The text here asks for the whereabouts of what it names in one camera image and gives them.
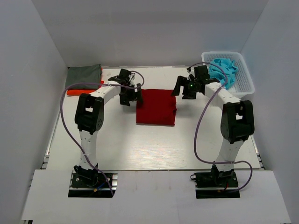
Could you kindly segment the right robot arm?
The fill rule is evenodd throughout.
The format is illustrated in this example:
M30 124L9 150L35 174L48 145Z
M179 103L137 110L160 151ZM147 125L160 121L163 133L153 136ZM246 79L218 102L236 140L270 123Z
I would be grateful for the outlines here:
M233 96L216 78L211 78L205 65L187 68L188 76L178 76L172 96L183 95L183 99L195 99L197 93L208 97L222 110L220 130L223 137L218 157L211 164L216 171L211 181L222 186L228 180L226 172L231 172L241 146L254 133L253 105L249 100Z

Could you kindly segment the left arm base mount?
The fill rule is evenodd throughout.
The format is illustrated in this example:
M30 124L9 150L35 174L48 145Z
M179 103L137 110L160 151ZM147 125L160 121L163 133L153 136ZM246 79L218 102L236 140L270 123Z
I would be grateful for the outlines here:
M116 172L101 172L74 166L69 185L69 198L112 198L117 188Z

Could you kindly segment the red t shirt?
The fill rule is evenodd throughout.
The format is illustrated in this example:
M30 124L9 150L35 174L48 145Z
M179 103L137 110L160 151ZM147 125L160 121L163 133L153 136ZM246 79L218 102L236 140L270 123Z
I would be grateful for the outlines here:
M143 101L136 105L136 123L140 125L174 126L176 97L172 90L142 89Z

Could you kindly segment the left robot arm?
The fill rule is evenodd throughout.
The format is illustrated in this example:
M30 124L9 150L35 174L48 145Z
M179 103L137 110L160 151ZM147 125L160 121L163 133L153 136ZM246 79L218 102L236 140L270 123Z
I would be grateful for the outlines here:
M134 83L136 74L136 71L121 69L119 75L109 78L106 84L79 96L75 113L81 148L79 167L86 170L97 167L96 141L104 123L105 104L115 96L119 96L120 104L125 106L130 106L134 101L143 102L143 83Z

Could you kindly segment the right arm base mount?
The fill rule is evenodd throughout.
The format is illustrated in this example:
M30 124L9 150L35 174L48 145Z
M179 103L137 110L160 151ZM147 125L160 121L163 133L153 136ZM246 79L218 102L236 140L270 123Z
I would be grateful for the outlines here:
M240 198L238 180L235 171L219 171L213 165L208 172L197 172L190 176L195 182L197 199Z

